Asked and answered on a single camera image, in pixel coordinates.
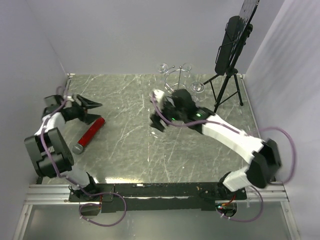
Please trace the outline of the red glitter microphone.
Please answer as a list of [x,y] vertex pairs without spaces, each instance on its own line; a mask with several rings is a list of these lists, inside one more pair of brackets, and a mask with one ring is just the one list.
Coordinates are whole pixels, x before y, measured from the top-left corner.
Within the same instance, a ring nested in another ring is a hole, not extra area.
[[95,122],[72,147],[72,152],[76,155],[80,155],[104,124],[105,119],[103,117],[99,117],[97,120],[95,120]]

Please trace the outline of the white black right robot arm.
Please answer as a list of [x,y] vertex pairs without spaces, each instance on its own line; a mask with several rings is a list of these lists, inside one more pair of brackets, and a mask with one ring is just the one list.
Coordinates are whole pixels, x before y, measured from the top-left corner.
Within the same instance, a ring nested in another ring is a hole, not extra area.
[[230,199],[236,191],[248,186],[264,189],[281,168],[281,157],[274,140],[249,135],[212,110],[197,106],[186,89],[175,90],[170,95],[154,89],[149,99],[154,106],[151,127],[161,132],[169,125],[187,127],[217,140],[247,163],[239,170],[227,172],[218,181],[217,192],[222,199]]

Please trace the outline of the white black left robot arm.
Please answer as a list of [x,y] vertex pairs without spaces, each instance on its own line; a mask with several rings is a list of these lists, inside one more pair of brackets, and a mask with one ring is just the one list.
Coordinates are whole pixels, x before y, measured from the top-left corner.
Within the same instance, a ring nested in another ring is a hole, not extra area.
[[45,97],[46,107],[41,117],[41,126],[24,140],[24,145],[39,177],[60,178],[69,183],[70,191],[78,198],[95,200],[99,189],[94,178],[86,171],[74,166],[74,158],[62,131],[67,122],[78,119],[89,125],[100,115],[91,114],[89,109],[99,108],[101,103],[79,94],[54,94]]

